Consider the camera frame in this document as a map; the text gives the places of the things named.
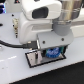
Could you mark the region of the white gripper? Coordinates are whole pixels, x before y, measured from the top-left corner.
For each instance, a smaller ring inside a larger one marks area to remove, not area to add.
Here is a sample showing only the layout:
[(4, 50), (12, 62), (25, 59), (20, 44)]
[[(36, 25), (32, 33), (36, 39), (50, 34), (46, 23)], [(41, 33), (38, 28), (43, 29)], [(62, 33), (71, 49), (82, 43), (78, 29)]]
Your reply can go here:
[(54, 31), (41, 32), (37, 34), (37, 45), (41, 49), (41, 61), (46, 56), (46, 50), (54, 47), (60, 47), (60, 52), (62, 55), (65, 54), (67, 46), (72, 42), (72, 37), (70, 35), (59, 36)]

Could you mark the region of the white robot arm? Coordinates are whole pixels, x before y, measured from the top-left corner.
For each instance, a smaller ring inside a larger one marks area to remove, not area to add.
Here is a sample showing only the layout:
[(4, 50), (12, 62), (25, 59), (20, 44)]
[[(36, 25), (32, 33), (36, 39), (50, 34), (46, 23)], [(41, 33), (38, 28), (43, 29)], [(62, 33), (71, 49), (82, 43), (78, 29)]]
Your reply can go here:
[(30, 61), (51, 61), (60, 54), (60, 48), (73, 41), (70, 29), (77, 19), (83, 0), (22, 0), (19, 17), (19, 42), (31, 51)]

